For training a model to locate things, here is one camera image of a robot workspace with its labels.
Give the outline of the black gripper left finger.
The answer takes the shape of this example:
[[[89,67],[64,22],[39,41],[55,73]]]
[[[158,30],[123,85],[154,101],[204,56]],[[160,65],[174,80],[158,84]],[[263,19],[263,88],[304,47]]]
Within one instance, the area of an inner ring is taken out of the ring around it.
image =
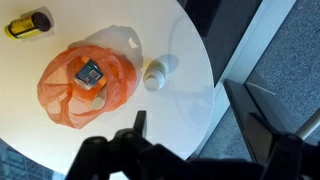
[[[137,112],[133,129],[142,137],[146,136],[146,128],[147,128],[146,119],[147,119],[147,112],[145,110],[140,110]]]

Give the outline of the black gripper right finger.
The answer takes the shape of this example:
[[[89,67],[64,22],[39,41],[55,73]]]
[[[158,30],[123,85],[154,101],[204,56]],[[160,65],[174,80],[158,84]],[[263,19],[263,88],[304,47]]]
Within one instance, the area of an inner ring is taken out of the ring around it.
[[[248,114],[245,136],[259,164],[299,166],[302,162],[302,139],[277,131],[257,113]]]

